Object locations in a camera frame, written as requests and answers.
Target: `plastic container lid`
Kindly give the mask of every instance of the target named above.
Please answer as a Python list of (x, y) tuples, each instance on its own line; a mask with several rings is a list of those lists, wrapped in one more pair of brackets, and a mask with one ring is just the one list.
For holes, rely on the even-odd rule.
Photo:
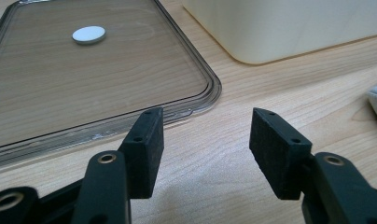
[[(72, 33), (105, 28), (79, 45)], [(0, 165), (203, 111), (218, 78), (158, 1), (20, 1), (0, 20)]]

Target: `wooden table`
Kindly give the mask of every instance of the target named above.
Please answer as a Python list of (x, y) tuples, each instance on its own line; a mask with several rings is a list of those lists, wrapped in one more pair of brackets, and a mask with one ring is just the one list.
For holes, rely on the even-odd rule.
[[(0, 17), (13, 0), (0, 0)], [(133, 200), (133, 223), (303, 223), (300, 202), (279, 201), (248, 148), (253, 107), (280, 114), (313, 153), (351, 160), (377, 188), (377, 117), (366, 91), (377, 85), (377, 37), (262, 66), (239, 63), (181, 6), (163, 0), (223, 85), (215, 106), (165, 129), (154, 195)], [(40, 196), (83, 177), (89, 158), (116, 149), (98, 142), (0, 169), (0, 190)]]

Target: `white box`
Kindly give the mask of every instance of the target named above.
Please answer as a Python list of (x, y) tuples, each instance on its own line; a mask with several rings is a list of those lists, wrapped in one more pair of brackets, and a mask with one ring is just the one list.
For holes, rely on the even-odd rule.
[(244, 63), (268, 63), (377, 35), (377, 0), (182, 0)]

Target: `transparent tray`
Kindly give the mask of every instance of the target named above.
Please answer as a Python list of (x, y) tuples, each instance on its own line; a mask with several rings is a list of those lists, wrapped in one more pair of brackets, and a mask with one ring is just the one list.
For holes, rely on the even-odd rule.
[[(102, 26), (83, 46), (72, 33)], [(212, 105), (218, 78), (157, 0), (20, 1), (0, 20), (0, 165)]]

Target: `white disc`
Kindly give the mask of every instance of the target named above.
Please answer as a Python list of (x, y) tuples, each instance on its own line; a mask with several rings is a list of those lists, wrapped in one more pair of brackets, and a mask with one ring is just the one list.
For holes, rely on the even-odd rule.
[(94, 44), (104, 39), (105, 29), (100, 26), (87, 26), (76, 30), (72, 37), (78, 44)]

